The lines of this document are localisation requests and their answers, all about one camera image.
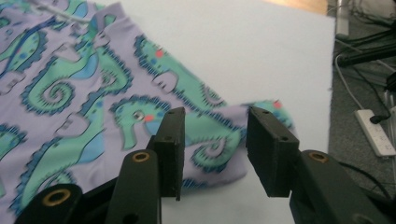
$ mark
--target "seahorse pattern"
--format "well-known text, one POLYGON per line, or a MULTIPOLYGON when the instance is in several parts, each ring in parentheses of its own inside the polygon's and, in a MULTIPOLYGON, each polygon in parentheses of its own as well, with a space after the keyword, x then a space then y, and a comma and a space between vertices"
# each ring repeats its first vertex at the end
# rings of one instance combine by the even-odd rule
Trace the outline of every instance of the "seahorse pattern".
MULTIPOLYGON (((113 154, 124 155, 125 150, 135 149, 136 144, 142 142, 137 137, 139 134, 155 134, 164 113, 181 105, 190 111, 186 117, 186 146, 191 155, 185 161, 190 170, 183 179, 183 186, 207 188, 224 179, 230 182, 240 177, 222 177, 222 171, 234 169, 230 159, 245 139, 244 116, 241 116, 245 118, 242 121, 228 116, 227 109, 231 108, 225 107, 226 103, 214 91, 164 49, 149 41, 134 23, 122 20, 125 15, 120 5, 102 7, 83 0, 46 3, 91 21, 88 27, 58 18, 52 23, 48 12, 31 2, 0 0, 0 38, 7 43, 0 46, 0 98, 13 97, 21 103, 17 109, 26 114, 21 121, 23 128, 19 124, 5 124, 3 130, 7 130, 7 134, 3 135, 5 138, 0 137, 0 144, 7 140, 8 147, 1 151, 0 165, 4 160, 15 161, 17 149, 21 150, 19 146, 30 143, 29 129, 37 132, 46 128, 38 127, 40 120, 62 118, 62 124, 54 127, 56 131, 43 136, 45 140, 35 148, 29 148, 28 155, 32 157, 21 164, 23 169, 18 186, 1 185, 7 180, 0 176, 0 195, 3 194, 0 197, 0 222, 3 223, 3 218, 5 223, 11 222, 14 217, 6 211, 17 216, 40 190, 48 186, 79 184, 86 176, 81 177, 78 171, 90 164, 95 164, 95 172, 108 172, 96 164, 109 160, 113 154), (15 10, 29 20, 3 16, 15 10), (48 23, 37 26, 38 21, 48 23), (55 48, 53 35, 56 32, 70 34, 67 41, 56 42, 55 48), (118 40, 110 39, 116 36, 115 33, 122 32, 128 35, 119 36, 118 40), (114 45, 124 39, 128 39, 125 43, 129 45, 114 45), (78 95, 78 92, 84 92, 84 95, 78 95), (116 138, 108 138, 107 134, 114 134, 116 138), (117 147, 105 148, 104 142, 107 145, 110 142, 111 146, 114 143, 117 147), (10 209, 5 208, 5 204, 10 204, 10 209)), ((292 127, 279 102, 261 104, 257 105, 272 110, 286 126, 292 127)), ((245 115, 248 106, 240 105, 240 108, 245 115)), ((0 123, 5 121, 7 118, 0 116, 0 123)))
MULTIPOLYGON (((14 147, 25 142, 26 132, 21 132, 17 126, 8 126, 0 124, 0 161, 14 147)), ((0 176, 0 198, 6 194, 3 182, 0 176)))
MULTIPOLYGON (((44 189, 54 183, 74 183, 75 180, 66 171, 67 168, 75 164, 94 161, 105 151, 102 135, 104 130, 104 98, 109 94, 118 94, 128 90, 132 86, 132 77, 130 70, 125 68, 124 62, 108 47, 107 43, 109 41, 103 41, 104 38, 106 38, 104 32, 98 34, 91 42, 86 41, 83 37, 82 42, 84 46, 82 49, 86 46, 94 46, 93 48, 95 50, 89 50, 88 47, 85 50, 77 50, 81 58, 93 57, 94 65, 92 65, 89 59, 85 63, 82 63, 82 65, 76 66, 75 63, 70 64, 70 62, 65 60, 59 62, 60 59, 52 58, 45 70, 43 70, 45 72, 41 72, 38 78, 34 79, 33 83, 35 85, 41 83, 38 80, 53 83, 51 78, 43 79, 43 77, 46 74, 49 74, 48 76, 56 74, 49 71, 54 66, 54 63, 58 61, 55 64, 58 66, 57 70, 67 71, 67 73, 64 72, 65 75, 63 78, 91 77, 97 69, 100 69, 103 83, 97 92, 90 93, 88 101, 82 105, 81 110, 75 116, 73 115, 74 117, 86 120, 88 123, 86 130, 78 136, 56 137, 52 139, 44 144, 27 164, 28 170, 21 176, 22 182, 17 187, 18 196, 11 205, 11 208, 17 214, 21 212, 22 208, 30 202, 40 189, 44 189)), ((65 106, 58 106, 55 109, 59 110, 59 108, 64 109, 65 106)))
POLYGON ((136 47, 134 54, 139 58, 139 64, 154 76, 153 81, 156 81, 158 85, 163 85, 161 76, 164 76, 165 73, 172 73, 176 76, 176 86, 168 91, 183 100, 184 104, 191 109, 207 110, 226 105, 204 82, 200 81, 166 50, 147 40, 144 35, 136 38, 134 46, 136 47))

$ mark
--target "screw hole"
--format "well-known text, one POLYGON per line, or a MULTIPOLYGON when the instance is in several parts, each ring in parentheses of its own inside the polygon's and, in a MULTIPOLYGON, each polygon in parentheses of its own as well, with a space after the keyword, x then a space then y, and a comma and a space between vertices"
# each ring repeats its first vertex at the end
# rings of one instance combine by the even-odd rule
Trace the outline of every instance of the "screw hole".
POLYGON ((123 224, 135 224, 139 220, 139 216, 137 214, 128 214, 122 220, 123 224))
POLYGON ((133 161, 141 162, 149 159, 149 154, 147 152, 139 152, 132 156, 133 161))
POLYGON ((68 189, 56 189, 50 192, 43 199, 43 204, 47 207, 56 206, 63 203, 71 196, 71 192, 68 189))
POLYGON ((329 160, 329 158, 317 152, 309 153, 309 157, 314 161, 320 161, 322 163, 327 162, 329 160))

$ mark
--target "white table surface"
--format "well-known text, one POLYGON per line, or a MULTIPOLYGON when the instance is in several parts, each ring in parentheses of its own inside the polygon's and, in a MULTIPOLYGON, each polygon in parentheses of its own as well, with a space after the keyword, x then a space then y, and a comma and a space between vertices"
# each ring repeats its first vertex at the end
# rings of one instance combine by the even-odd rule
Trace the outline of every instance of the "white table surface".
MULTIPOLYGON (((113 0, 96 0, 109 5, 113 0)), ((280 99, 300 149, 327 152, 334 21, 261 0, 123 0, 127 14, 230 105, 280 99)), ((293 223, 246 160, 229 186, 163 199, 163 223, 293 223)))

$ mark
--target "gray carpet floor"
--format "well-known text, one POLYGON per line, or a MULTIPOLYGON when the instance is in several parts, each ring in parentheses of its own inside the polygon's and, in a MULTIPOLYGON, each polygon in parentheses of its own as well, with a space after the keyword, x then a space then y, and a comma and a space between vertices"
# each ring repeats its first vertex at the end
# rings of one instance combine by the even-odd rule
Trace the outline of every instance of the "gray carpet floor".
MULTIPOLYGON (((334 1, 329 0, 329 8, 335 6, 334 1)), ((359 18, 350 17, 350 38, 362 37, 374 34, 384 28, 361 22, 359 18)), ((334 52, 338 51, 342 45, 335 44, 334 52)), ((387 63, 395 63, 394 59, 386 59, 387 63)), ((367 76, 389 76, 391 72, 376 63, 365 63, 356 65, 356 68, 367 76)), ((389 194, 394 197, 395 178, 393 170, 393 158, 378 158, 372 150, 367 138, 364 135, 361 126, 356 120, 353 112, 358 110, 358 106, 347 93, 336 69, 333 69, 332 80, 332 107, 331 107, 331 128, 329 136, 329 154, 338 161, 349 163, 370 175, 374 176, 386 188, 389 194)), ((375 98, 375 93, 370 86, 361 79, 355 78, 356 74, 351 68, 342 68, 346 82, 350 90, 356 95, 363 107, 372 109, 377 115, 385 115, 386 111, 375 98)), ((375 88, 383 95, 383 86, 375 85, 375 88)), ((381 122, 386 128, 387 122, 381 122)), ((378 187, 367 177, 355 171, 346 168, 347 173, 362 188, 372 190, 375 193, 382 194, 378 187)))

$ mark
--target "fabric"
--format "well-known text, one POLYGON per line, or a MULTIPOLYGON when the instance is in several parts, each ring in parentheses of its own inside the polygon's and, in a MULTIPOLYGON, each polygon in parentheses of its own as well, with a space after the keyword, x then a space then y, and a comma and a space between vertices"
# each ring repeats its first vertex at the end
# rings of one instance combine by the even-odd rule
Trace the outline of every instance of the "fabric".
POLYGON ((0 223, 48 186, 86 192, 116 177, 171 108, 187 111, 184 188, 246 174, 249 105, 293 130, 279 101, 227 105, 119 4, 0 0, 0 73, 0 223))

